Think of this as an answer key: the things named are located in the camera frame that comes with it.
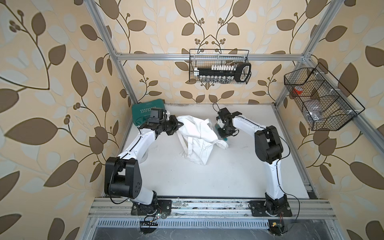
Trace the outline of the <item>white printed tote pouch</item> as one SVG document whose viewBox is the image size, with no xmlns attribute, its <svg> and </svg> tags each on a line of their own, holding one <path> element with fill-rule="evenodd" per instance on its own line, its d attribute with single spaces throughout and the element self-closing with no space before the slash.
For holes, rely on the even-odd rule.
<svg viewBox="0 0 384 240">
<path fill-rule="evenodd" d="M 218 138 L 209 119 L 178 116 L 177 120 L 183 123 L 177 135 L 183 149 L 181 156 L 186 160 L 205 166 L 215 146 L 224 150 L 229 147 L 224 140 Z"/>
</svg>

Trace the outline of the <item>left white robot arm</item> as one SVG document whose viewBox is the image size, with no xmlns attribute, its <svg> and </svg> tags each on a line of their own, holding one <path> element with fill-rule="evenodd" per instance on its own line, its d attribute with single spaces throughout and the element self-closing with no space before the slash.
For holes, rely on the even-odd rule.
<svg viewBox="0 0 384 240">
<path fill-rule="evenodd" d="M 157 137 L 165 132 L 171 136 L 184 124 L 171 115 L 162 120 L 148 120 L 139 127 L 139 134 L 117 157 L 109 157 L 105 168 L 105 194 L 125 197 L 144 206 L 156 205 L 156 192 L 143 186 L 139 163 Z"/>
</svg>

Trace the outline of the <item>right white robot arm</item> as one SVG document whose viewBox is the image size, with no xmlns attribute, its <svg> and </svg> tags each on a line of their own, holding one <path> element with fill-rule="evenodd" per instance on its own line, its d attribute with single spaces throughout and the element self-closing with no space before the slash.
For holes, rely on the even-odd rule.
<svg viewBox="0 0 384 240">
<path fill-rule="evenodd" d="M 257 124 L 240 112 L 231 113 L 227 108 L 219 109 L 217 116 L 217 131 L 221 138 L 234 137 L 238 131 L 243 131 L 253 137 L 255 153 L 264 162 L 267 177 L 266 199 L 277 201 L 284 197 L 284 192 L 278 180 L 280 162 L 284 151 L 278 130 L 274 126 Z"/>
</svg>

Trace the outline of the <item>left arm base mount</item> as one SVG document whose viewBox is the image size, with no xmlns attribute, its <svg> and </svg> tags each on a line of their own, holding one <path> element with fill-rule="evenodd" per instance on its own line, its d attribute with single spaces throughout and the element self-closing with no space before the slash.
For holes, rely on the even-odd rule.
<svg viewBox="0 0 384 240">
<path fill-rule="evenodd" d="M 150 205 L 144 205 L 133 202 L 131 210 L 132 216 L 159 216 L 160 218 L 167 218 L 172 211 L 171 200 L 157 200 L 155 199 Z"/>
</svg>

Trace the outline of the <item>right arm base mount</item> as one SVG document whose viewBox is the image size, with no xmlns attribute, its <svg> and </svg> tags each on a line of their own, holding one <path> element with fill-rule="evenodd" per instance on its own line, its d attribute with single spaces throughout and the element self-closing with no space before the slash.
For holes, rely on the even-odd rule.
<svg viewBox="0 0 384 240">
<path fill-rule="evenodd" d="M 249 201 L 249 208 L 253 217 L 292 217 L 293 213 L 285 199 L 276 201 Z"/>
</svg>

